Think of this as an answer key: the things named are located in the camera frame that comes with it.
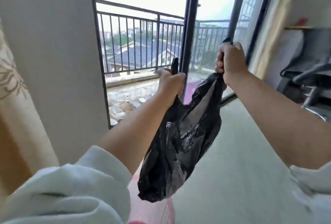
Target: balcony floor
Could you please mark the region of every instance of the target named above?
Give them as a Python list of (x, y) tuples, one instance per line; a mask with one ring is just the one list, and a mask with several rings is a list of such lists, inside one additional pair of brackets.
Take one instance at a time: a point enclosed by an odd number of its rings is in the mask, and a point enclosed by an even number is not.
[[(201, 72), (190, 72), (186, 88), (184, 102), (189, 103), (193, 91), (209, 74)], [(133, 84), (121, 85), (107, 89), (109, 114), (111, 125), (117, 124), (126, 114), (139, 107), (151, 98), (158, 89), (159, 79), (140, 81)], [(232, 90), (228, 87), (223, 96), (230, 94)]]

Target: black plastic bag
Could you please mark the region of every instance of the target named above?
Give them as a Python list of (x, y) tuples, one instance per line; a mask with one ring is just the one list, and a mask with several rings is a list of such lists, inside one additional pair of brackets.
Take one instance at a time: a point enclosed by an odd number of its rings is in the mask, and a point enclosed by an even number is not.
[[(178, 73), (178, 58), (172, 62)], [(171, 197), (189, 178), (221, 128), (219, 109), (226, 89), (213, 73), (195, 90), (190, 104), (176, 97), (147, 151), (140, 171), (139, 197), (150, 202)]]

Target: floor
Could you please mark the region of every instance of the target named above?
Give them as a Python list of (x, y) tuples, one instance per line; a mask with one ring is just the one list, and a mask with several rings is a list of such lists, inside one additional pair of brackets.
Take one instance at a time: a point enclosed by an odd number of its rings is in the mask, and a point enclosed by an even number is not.
[(221, 108), (222, 126), (191, 177), (172, 197), (176, 224), (308, 224), (288, 169), (240, 100)]
[[(191, 72), (188, 74), (186, 95), (184, 98), (185, 103), (191, 101), (193, 91), (208, 75), (208, 73), (200, 72)], [(108, 88), (107, 97), (111, 125), (116, 125), (127, 114), (151, 98), (157, 91), (158, 85), (159, 79), (151, 79)], [(232, 93), (232, 90), (227, 88), (223, 93), (223, 97), (230, 93)]]

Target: patterned curtain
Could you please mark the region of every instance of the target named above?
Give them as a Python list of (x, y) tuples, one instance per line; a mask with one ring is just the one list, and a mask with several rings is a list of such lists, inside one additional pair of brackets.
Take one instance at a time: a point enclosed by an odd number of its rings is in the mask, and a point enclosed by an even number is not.
[(0, 207), (39, 169), (58, 164), (0, 20)]
[(270, 60), (284, 30), (293, 0), (271, 0), (253, 53), (251, 72), (264, 79)]

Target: pink basket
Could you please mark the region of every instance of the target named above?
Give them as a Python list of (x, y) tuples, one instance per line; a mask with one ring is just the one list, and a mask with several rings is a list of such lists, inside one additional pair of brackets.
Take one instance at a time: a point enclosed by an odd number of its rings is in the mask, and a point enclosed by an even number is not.
[(127, 224), (175, 224), (175, 211), (171, 198), (151, 203), (138, 197), (140, 168), (128, 185), (131, 198), (131, 212)]

